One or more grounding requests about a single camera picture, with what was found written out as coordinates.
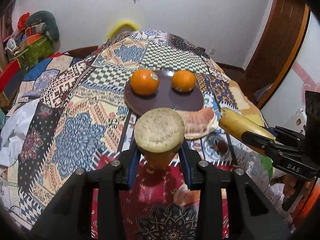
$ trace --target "metal screw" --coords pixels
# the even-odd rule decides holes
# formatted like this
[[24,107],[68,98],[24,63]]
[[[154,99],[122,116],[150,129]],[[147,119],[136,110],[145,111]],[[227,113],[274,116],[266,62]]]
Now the metal screw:
[[76,169],[76,174],[77,175],[81,175],[83,173],[84,173],[84,169],[83,168]]
[[240,168],[237,168],[237,169],[236,169],[236,174],[238,174],[238,175],[243,175],[243,174],[244,174],[244,170],[243,170],[243,169],[240,169]]
[[117,167],[121,164],[121,162],[119,160],[114,160],[111,162],[111,165],[114,166],[114,167]]
[[204,161],[204,160],[202,160],[202,161],[199,161],[199,165],[201,166],[201,167],[206,167],[206,166],[208,166],[208,162],[207,161]]

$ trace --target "blue patterned fabric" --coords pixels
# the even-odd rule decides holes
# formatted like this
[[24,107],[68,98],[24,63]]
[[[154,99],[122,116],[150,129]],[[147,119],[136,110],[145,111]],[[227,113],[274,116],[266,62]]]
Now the blue patterned fabric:
[[129,113],[129,108],[127,108],[125,106],[118,106],[117,115],[125,115],[125,116],[127,116],[128,113]]
[[52,161],[58,164],[62,179],[70,176],[78,168],[88,171],[96,149],[106,150],[104,143],[100,141],[106,126],[91,124],[91,122],[89,112],[68,117],[63,131],[57,136],[57,149]]
[[160,36],[161,34],[158,32],[158,31],[144,31],[144,34],[147,35],[148,37],[149,36]]
[[19,204],[21,218],[29,224],[34,225],[41,215],[42,209],[30,197],[23,195],[21,191],[19,192]]
[[33,69],[31,69],[25,76],[23,81],[36,80],[43,71],[47,68],[48,64],[52,61],[52,58],[46,58],[39,62]]
[[106,60],[101,55],[98,55],[96,61],[94,62],[94,65],[96,67],[104,66],[106,65]]
[[73,66],[74,64],[78,63],[81,60],[82,60],[81,58],[74,57],[70,63],[70,66]]
[[43,71],[40,76],[36,79],[33,89],[24,93],[22,97],[37,97],[39,98],[44,89],[48,86],[53,78],[59,74],[59,70],[50,69]]
[[128,62],[128,61],[136,61],[138,62],[141,58],[141,55],[144,52],[144,48],[138,48],[137,46],[131,46],[127,47],[124,45],[121,45],[119,49],[115,49],[115,55],[123,62]]

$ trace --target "fruit sticker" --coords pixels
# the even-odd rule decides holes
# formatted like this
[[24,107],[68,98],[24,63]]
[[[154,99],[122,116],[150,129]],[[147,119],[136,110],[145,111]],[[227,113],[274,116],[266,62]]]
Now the fruit sticker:
[[151,74],[150,74],[150,77],[151,77],[153,80],[158,81],[158,76],[157,76],[156,74],[151,73]]
[[195,85],[196,77],[188,70],[179,70],[171,78],[171,86],[178,92],[189,92]]

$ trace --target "wooden door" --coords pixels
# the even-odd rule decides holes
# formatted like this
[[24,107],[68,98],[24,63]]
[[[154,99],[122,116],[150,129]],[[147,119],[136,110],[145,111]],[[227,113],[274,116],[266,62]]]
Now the wooden door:
[[274,0],[265,31],[244,72],[245,77],[239,81],[240,88],[253,103],[257,104],[253,93],[274,83],[294,52],[305,9],[306,5],[302,0]]

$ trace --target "bed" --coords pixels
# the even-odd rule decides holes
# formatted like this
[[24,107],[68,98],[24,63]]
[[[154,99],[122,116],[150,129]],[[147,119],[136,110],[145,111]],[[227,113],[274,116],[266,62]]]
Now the bed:
[[[7,183],[2,183],[0,191],[11,215],[24,227],[34,225],[75,169],[99,169],[129,149],[138,117],[124,101],[124,85],[138,68],[188,69],[196,75],[204,107],[218,111],[225,106],[264,124],[260,111],[236,82],[200,48],[173,34],[127,32],[106,41],[85,59],[57,55],[43,60],[26,75],[7,114],[13,117],[34,104],[22,150],[14,152],[17,161],[12,158],[15,162],[7,169]],[[188,145],[221,169],[241,167],[263,192],[267,189],[271,160],[232,136],[228,142],[221,128]],[[194,235],[199,193],[186,188],[179,162],[176,156],[167,169],[152,171],[141,157],[136,183],[120,194],[128,239]],[[223,201],[223,236],[227,237],[227,200]],[[95,190],[91,232],[95,238],[97,205]]]

